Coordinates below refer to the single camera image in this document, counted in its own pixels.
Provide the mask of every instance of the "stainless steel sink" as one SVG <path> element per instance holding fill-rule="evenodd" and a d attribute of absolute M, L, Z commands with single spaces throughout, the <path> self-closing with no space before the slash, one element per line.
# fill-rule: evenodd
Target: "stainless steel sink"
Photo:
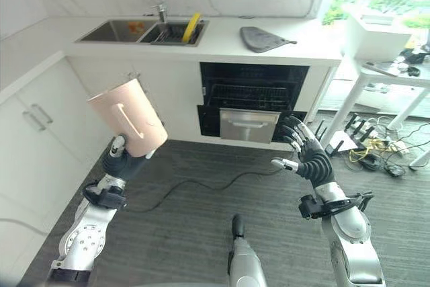
<path fill-rule="evenodd" d="M 108 20 L 78 42 L 137 42 L 157 20 Z"/>
<path fill-rule="evenodd" d="M 188 43 L 182 36 L 188 22 L 161 23 L 157 20 L 108 20 L 77 42 L 139 43 L 170 46 L 197 46 L 208 22 L 200 21 Z"/>
<path fill-rule="evenodd" d="M 188 22 L 167 22 L 155 24 L 141 39 L 141 43 L 170 46 L 197 46 L 202 39 L 207 22 L 197 24 L 188 43 L 182 42 L 182 35 Z"/>

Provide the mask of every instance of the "gray carpet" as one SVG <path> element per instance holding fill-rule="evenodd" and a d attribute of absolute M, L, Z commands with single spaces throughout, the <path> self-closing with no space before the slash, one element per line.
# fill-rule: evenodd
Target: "gray carpet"
<path fill-rule="evenodd" d="M 407 122 L 404 131 L 421 123 Z M 427 133 L 413 136 L 411 141 L 428 140 L 430 130 L 423 131 Z M 148 208 L 185 179 L 215 187 L 244 171 L 273 171 L 270 158 L 289 154 L 172 140 L 128 185 L 128 207 Z M 388 286 L 428 286 L 430 167 L 418 172 L 408 170 L 403 178 L 394 179 L 382 171 L 352 171 L 342 157 L 334 158 L 333 165 L 345 192 L 372 190 L 376 194 L 366 214 Z M 98 163 L 86 181 L 101 174 Z M 304 220 L 298 212 L 300 197 L 311 193 L 310 183 L 287 172 L 271 177 L 246 176 L 224 192 L 185 184 L 150 213 L 117 214 L 107 232 L 107 245 L 96 260 L 91 286 L 224 283 L 230 220 L 240 212 L 269 286 L 332 287 L 335 281 L 320 221 Z M 65 210 L 21 281 L 22 286 L 32 286 L 46 277 L 51 261 L 58 256 L 58 233 L 71 224 L 80 199 L 77 194 Z"/>

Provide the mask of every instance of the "white countertop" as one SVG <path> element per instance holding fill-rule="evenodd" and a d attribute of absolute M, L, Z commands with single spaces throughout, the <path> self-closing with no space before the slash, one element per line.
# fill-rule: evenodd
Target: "white countertop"
<path fill-rule="evenodd" d="M 1 41 L 0 91 L 23 77 L 58 51 L 67 56 L 124 59 L 194 60 L 273 65 L 337 66 L 342 57 L 316 19 L 211 17 L 196 47 L 150 44 L 75 42 L 108 19 L 153 17 L 52 17 Z M 256 26 L 297 44 L 286 44 L 264 53 L 247 49 L 239 36 L 243 26 Z"/>
<path fill-rule="evenodd" d="M 330 45 L 316 19 L 211 17 L 198 46 L 154 46 L 150 44 L 72 43 L 65 48 L 69 56 L 122 58 L 168 58 L 226 63 L 280 65 L 338 65 L 339 49 Z M 243 26 L 256 26 L 297 44 L 286 44 L 264 53 L 245 47 L 239 35 Z"/>

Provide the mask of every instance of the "yellow object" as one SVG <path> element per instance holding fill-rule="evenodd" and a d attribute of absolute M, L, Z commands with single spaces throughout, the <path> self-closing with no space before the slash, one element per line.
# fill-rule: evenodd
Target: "yellow object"
<path fill-rule="evenodd" d="M 369 148 L 366 148 L 365 151 L 354 151 L 353 149 L 351 149 L 349 151 L 349 161 L 352 163 L 357 163 L 358 161 L 361 161 L 362 159 L 364 159 L 364 157 L 366 157 L 369 153 Z"/>
<path fill-rule="evenodd" d="M 185 29 L 182 36 L 183 43 L 189 42 L 189 39 L 191 38 L 191 35 L 193 34 L 197 26 L 197 23 L 199 22 L 199 18 L 200 18 L 200 13 L 194 13 L 193 17 L 189 20 L 187 28 Z"/>

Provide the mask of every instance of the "power cable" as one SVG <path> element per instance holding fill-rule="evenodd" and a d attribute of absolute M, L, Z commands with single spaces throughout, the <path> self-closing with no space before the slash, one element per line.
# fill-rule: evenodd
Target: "power cable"
<path fill-rule="evenodd" d="M 167 191 L 167 193 L 154 206 L 151 206 L 150 208 L 148 208 L 146 210 L 131 210 L 131 209 L 125 208 L 124 211 L 130 212 L 130 213 L 147 213 L 147 212 L 153 211 L 156 208 L 158 208 L 170 196 L 170 194 L 172 194 L 179 187 L 181 187 L 182 185 L 187 184 L 187 183 L 194 183 L 194 184 L 203 186 L 204 188 L 207 188 L 207 189 L 212 190 L 212 191 L 222 192 L 222 191 L 226 190 L 227 188 L 229 188 L 231 185 L 233 185 L 233 183 L 235 181 L 237 181 L 239 178 L 241 178 L 242 176 L 246 176 L 246 175 L 272 176 L 272 175 L 275 175 L 276 173 L 279 173 L 281 170 L 282 169 L 278 169 L 277 171 L 273 171 L 271 173 L 257 173 L 254 171 L 247 171 L 244 173 L 240 173 L 235 178 L 233 178 L 230 181 L 230 183 L 226 184 L 225 186 L 221 186 L 220 188 L 213 188 L 212 186 L 206 185 L 200 181 L 196 181 L 194 179 L 187 179 L 185 181 L 181 181 L 180 183 L 174 185 L 169 191 Z"/>

